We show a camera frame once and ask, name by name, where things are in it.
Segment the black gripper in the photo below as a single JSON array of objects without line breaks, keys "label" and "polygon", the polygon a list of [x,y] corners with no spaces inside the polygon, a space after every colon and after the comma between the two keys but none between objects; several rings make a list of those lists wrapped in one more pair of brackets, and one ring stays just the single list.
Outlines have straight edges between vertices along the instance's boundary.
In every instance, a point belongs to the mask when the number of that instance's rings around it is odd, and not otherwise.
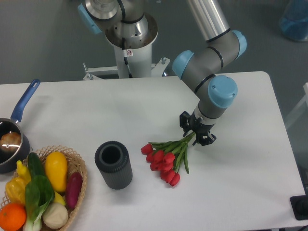
[{"label": "black gripper", "polygon": [[216,140],[216,136],[210,133],[211,128],[214,124],[206,125],[203,123],[202,118],[196,118],[194,114],[189,114],[184,111],[179,116],[180,127],[183,130],[183,137],[192,130],[196,133],[195,141],[193,145],[200,144],[206,146],[212,144]]}]

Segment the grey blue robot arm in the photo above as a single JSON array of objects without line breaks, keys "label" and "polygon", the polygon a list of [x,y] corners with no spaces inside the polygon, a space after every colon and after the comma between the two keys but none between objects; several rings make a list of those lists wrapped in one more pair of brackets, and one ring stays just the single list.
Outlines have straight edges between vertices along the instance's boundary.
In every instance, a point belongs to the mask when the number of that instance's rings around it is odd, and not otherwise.
[{"label": "grey blue robot arm", "polygon": [[[216,140],[211,129],[238,92],[234,80],[218,72],[245,52],[247,42],[241,32],[230,29],[217,1],[190,0],[188,6],[207,47],[200,54],[182,52],[172,69],[199,98],[192,114],[180,115],[180,126],[185,133],[193,131],[195,142],[205,146]],[[113,45],[120,78],[151,75],[158,26],[142,0],[85,0],[77,10],[92,33],[104,33]]]}]

